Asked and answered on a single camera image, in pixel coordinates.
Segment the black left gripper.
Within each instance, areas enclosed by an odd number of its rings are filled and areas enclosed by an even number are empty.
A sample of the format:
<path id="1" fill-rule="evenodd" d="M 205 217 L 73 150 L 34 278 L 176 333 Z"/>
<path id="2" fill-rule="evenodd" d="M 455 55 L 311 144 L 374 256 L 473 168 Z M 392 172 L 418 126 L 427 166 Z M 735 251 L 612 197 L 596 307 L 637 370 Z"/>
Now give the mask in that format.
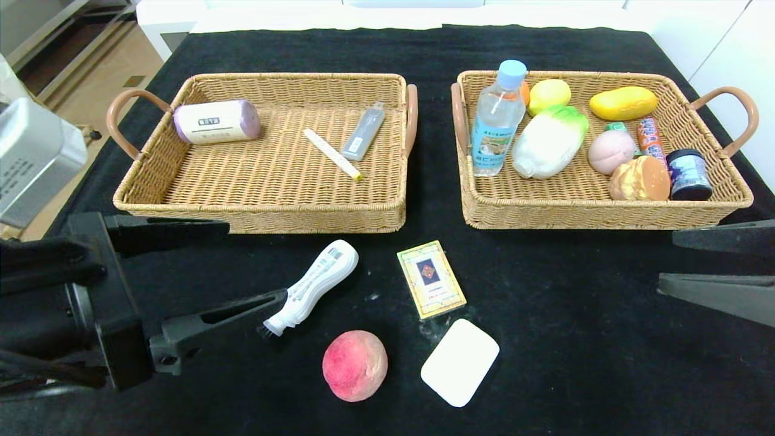
<path id="1" fill-rule="evenodd" d="M 287 289 L 168 318 L 147 344 L 120 266 L 119 254 L 203 245 L 229 232 L 218 220 L 91 212 L 70 216 L 60 236 L 3 240 L 2 392 L 128 389 L 153 370 L 180 375 L 184 364 L 231 337 L 259 331 L 282 309 Z"/>

